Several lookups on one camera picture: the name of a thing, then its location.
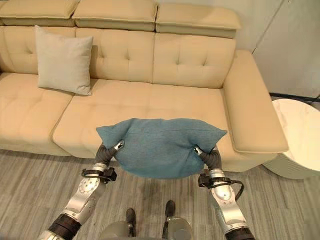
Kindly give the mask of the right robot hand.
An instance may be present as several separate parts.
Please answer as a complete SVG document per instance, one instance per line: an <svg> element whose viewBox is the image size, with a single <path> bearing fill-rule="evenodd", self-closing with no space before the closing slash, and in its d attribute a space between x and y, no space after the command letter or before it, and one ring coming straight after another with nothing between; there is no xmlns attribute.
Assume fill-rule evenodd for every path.
<svg viewBox="0 0 320 240"><path fill-rule="evenodd" d="M216 147L214 147L210 153L204 152L198 146L194 147L193 150L210 171L215 169L222 170L221 155Z"/></svg>

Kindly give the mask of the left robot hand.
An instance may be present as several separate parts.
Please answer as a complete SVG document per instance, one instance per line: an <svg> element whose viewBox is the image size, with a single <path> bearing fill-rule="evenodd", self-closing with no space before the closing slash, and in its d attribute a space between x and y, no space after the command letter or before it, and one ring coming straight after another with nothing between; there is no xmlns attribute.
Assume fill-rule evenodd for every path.
<svg viewBox="0 0 320 240"><path fill-rule="evenodd" d="M124 145L125 142L123 140L120 140L116 145L110 148L106 148L103 144L101 144L95 155L95 163L104 164L108 167L111 159L122 147L124 147Z"/></svg>

